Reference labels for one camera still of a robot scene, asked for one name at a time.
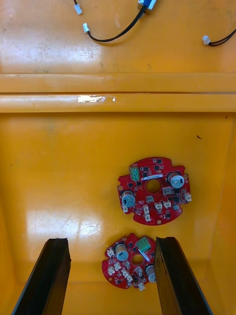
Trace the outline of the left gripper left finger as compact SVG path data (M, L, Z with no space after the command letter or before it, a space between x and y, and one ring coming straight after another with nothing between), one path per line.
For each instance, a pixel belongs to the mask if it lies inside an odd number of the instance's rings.
M62 314L70 267L68 240L49 239L34 265L12 314Z

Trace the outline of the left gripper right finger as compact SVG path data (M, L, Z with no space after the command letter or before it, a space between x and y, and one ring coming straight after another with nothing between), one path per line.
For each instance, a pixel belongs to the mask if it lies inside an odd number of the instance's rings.
M162 314L213 314L176 238L156 238L154 271Z

